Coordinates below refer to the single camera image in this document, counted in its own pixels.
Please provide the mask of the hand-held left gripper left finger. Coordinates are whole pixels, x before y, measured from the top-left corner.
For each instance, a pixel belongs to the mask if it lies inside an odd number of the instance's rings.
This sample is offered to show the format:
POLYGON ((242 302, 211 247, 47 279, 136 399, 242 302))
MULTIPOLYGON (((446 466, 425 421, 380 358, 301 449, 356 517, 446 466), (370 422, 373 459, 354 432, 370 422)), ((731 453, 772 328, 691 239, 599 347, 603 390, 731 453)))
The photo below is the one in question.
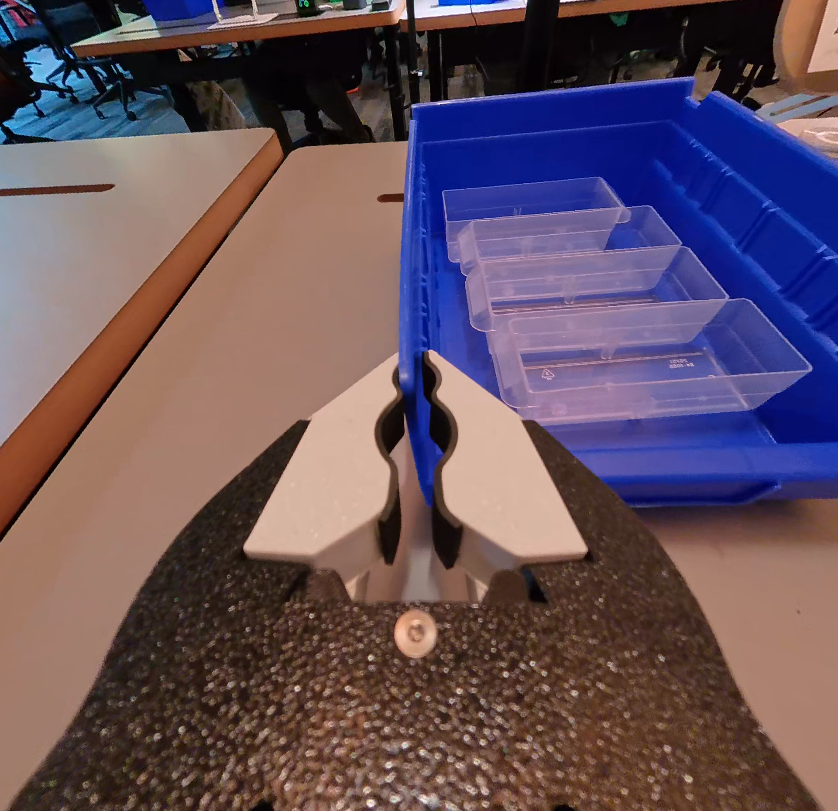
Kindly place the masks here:
POLYGON ((243 546, 253 561, 332 571, 366 601, 372 570, 393 565, 402 530, 398 356, 314 412, 243 546))

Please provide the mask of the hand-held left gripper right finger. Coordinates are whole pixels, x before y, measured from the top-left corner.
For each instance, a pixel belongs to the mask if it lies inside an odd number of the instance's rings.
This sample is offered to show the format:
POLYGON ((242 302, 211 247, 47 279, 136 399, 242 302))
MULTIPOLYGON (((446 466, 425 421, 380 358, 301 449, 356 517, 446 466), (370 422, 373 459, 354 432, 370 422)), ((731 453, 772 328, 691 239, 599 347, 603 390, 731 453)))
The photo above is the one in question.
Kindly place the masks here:
POLYGON ((459 571, 470 602, 482 601, 501 572, 584 560, 589 553, 530 429, 499 398, 429 350, 422 387, 429 434, 442 453, 433 475, 433 546, 459 571))

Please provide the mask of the large blue plastic bin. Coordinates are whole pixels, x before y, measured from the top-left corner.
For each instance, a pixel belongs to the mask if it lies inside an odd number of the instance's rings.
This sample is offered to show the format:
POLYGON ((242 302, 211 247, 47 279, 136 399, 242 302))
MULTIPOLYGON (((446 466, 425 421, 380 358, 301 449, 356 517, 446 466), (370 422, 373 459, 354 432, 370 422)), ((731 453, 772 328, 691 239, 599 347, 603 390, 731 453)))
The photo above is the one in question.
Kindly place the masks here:
POLYGON ((447 257, 443 191, 594 176, 626 207, 653 207, 728 299, 755 304, 812 370, 751 411, 535 422, 633 506, 836 497, 836 162, 692 90, 663 80, 414 108, 398 366, 427 498, 442 453, 428 434, 424 353, 502 401, 488 332, 469 321, 468 274, 447 257))

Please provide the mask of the clear plastic drawer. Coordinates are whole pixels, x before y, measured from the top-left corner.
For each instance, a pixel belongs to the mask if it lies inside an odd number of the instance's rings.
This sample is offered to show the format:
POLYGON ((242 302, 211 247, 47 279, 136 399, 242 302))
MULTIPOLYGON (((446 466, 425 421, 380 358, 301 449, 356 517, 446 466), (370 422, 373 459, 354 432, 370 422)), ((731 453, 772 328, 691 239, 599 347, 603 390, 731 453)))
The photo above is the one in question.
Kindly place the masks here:
POLYGON ((589 224, 597 229, 629 219, 623 201, 603 178, 596 176, 447 188, 443 191, 443 212, 448 260, 459 261, 459 235, 476 220, 587 211, 594 213, 589 224))
POLYGON ((741 298, 517 314, 486 337, 502 401, 543 426, 751 411, 812 370, 741 298))
POLYGON ((457 235, 456 261, 467 275, 496 261, 680 245, 653 207, 608 207, 471 221, 457 235))
POLYGON ((728 300, 684 246, 489 260, 468 273, 465 294, 469 321, 482 332, 499 330, 521 315, 690 301, 718 308, 728 300))

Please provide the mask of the long wooden-edged table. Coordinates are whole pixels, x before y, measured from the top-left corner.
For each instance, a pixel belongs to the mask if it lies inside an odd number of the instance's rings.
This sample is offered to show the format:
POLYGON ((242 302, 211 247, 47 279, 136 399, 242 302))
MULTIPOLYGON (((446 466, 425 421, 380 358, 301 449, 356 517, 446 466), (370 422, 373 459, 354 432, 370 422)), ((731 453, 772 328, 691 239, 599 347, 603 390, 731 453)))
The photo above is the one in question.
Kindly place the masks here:
MULTIPOLYGON (((741 0, 562 0, 558 17, 567 19, 595 14, 623 14, 737 1, 741 0)), ((526 0, 502 0, 473 8, 442 6, 438 0, 414 0, 415 25, 420 32, 521 23, 525 20, 525 12, 526 0)))
POLYGON ((268 23, 243 26, 217 26, 215 15, 203 14, 191 21, 158 24, 152 17, 123 24, 114 30, 101 32, 71 45, 71 51, 81 58, 116 56, 184 50, 213 44, 265 41, 297 38, 313 34, 343 31, 368 31, 400 27, 406 0, 392 0, 387 11, 345 10, 335 3, 328 10, 313 17, 300 17, 293 10, 281 13, 279 3, 267 8, 267 13, 278 16, 268 23))

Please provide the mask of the black pole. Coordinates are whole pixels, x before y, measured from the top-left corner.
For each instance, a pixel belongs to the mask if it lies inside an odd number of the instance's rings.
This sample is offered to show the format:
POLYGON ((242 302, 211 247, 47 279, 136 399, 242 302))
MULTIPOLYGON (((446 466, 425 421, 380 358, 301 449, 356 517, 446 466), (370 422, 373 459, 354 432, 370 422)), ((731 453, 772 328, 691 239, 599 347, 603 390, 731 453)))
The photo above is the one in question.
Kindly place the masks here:
POLYGON ((546 89, 559 10, 560 0, 527 0, 519 67, 521 92, 546 89))

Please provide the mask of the black office chair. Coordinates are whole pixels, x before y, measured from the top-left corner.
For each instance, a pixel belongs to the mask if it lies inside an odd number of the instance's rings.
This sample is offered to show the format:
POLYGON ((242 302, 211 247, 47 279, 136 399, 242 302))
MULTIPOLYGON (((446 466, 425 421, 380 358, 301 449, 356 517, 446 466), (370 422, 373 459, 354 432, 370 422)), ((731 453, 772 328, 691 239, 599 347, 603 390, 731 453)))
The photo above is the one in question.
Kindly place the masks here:
POLYGON ((90 104, 99 119, 104 119, 100 106, 119 100, 128 121, 137 121, 130 109, 136 101, 134 84, 119 64, 108 56, 83 56, 76 44, 119 25, 117 10, 110 0, 23 0, 25 8, 37 18, 45 40, 64 70, 63 79, 71 72, 85 73, 99 95, 90 104))

